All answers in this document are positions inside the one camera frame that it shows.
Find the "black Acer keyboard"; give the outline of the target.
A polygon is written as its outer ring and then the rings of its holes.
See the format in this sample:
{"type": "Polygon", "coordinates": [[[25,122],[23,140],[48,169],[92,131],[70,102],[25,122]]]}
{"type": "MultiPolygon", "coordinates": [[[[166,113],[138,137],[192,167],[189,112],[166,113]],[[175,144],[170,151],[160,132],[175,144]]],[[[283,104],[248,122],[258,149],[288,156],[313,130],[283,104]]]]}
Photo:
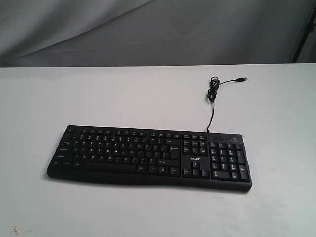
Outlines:
{"type": "Polygon", "coordinates": [[[237,134],[70,125],[47,168],[81,182],[249,191],[243,137],[237,134]]]}

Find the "black stand pole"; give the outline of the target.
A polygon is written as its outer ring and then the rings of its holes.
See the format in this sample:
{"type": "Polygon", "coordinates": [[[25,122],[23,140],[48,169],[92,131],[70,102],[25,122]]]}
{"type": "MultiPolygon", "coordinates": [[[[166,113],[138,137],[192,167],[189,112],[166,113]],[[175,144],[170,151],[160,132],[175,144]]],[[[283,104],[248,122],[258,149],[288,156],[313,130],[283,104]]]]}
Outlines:
{"type": "Polygon", "coordinates": [[[314,9],[313,13],[311,14],[305,28],[304,28],[304,32],[303,32],[303,35],[299,41],[299,44],[295,50],[295,53],[292,57],[292,60],[291,60],[291,63],[297,63],[297,60],[302,52],[302,49],[306,43],[306,40],[309,36],[310,33],[312,33],[316,27],[316,24],[315,24],[315,18],[316,18],[316,9],[314,9]]]}

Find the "grey fabric backdrop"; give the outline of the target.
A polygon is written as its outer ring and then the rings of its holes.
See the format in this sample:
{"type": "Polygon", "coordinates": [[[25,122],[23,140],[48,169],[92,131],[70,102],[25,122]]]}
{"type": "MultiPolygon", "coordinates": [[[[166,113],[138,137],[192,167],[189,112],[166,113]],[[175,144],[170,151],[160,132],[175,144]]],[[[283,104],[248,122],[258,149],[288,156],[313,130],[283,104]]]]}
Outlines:
{"type": "Polygon", "coordinates": [[[3,67],[288,63],[313,0],[3,0],[3,67]]]}

